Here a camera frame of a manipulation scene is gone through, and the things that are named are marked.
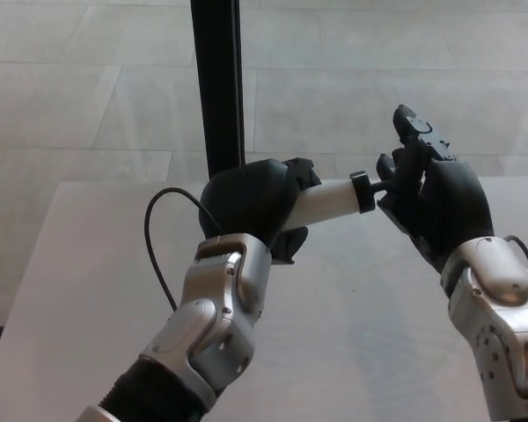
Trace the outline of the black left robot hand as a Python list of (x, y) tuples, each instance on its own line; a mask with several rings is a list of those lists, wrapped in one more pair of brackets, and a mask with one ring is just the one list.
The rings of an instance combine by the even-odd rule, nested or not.
[(285, 229), (298, 195), (321, 180), (313, 161), (273, 158), (217, 173), (201, 195), (199, 223), (206, 238), (244, 233), (261, 240), (276, 265), (292, 265), (308, 229)]

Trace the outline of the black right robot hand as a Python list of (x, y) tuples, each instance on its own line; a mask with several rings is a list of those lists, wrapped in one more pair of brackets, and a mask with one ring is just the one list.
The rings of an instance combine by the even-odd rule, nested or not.
[(401, 146), (377, 162), (378, 207), (438, 272), (462, 243), (495, 234), (487, 196), (471, 166), (406, 105), (392, 117)]

